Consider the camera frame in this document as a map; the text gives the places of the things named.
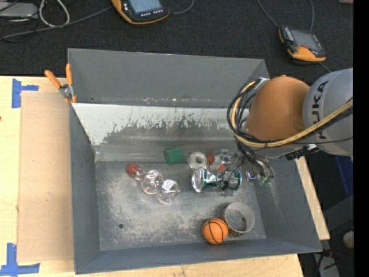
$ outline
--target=gray bin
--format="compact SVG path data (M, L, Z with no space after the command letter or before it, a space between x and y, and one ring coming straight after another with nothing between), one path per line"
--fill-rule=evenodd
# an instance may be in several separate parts
M294 161L271 161L269 186L237 191L190 185L193 151L237 151L226 111L250 79L269 77L262 59L68 50L78 103L70 105L74 269L77 274L321 251ZM185 159L168 165L164 151ZM179 182L171 205L145 194L128 163ZM203 223L233 202L255 214L254 228L211 245Z

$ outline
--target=white cable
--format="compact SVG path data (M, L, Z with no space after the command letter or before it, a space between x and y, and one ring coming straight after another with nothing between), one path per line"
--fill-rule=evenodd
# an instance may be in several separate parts
M48 25L49 27L63 27L64 25L68 24L69 21L70 21L70 16L69 16L69 12L67 10L67 8L65 7L65 5L63 4L63 2L61 0L56 0L58 1L58 3L60 4L60 6L63 8L65 14L67 15L66 17L66 21L64 24L62 25L53 25L53 24L50 24L48 21L46 21L42 15L42 10L44 8L44 5L45 5L45 2L46 0L42 0L41 1L41 4L40 4L40 7L39 7L39 15L40 15L40 19L42 20L42 22L44 22L46 25Z

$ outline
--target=bottle cap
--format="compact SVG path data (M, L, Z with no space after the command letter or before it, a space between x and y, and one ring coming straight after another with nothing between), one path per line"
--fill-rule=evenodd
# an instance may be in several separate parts
M130 164L128 164L128 166L127 166L126 172L128 173L128 175L129 175L130 177L133 177L133 178L134 178L134 176L136 175L137 170L138 170L139 168L140 168L140 167L139 167L137 164L135 164L135 163L130 163Z

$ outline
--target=bin floor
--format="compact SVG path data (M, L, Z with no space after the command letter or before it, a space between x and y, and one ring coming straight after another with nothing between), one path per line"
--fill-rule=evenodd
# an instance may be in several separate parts
M181 192L172 204L162 204L126 174L127 162L96 162L101 250L205 242L201 234L204 222L218 217L233 202L251 207L255 225L250 232L236 238L228 236L226 241L266 238L253 182L243 180L237 191L213 188L197 193L191 186L187 163L139 164L174 179Z

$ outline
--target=orange basketball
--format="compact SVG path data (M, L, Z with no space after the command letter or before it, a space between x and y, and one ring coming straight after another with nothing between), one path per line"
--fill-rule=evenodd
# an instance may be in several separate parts
M202 236L210 244L221 244L228 236L228 226L220 218L209 219L202 226Z

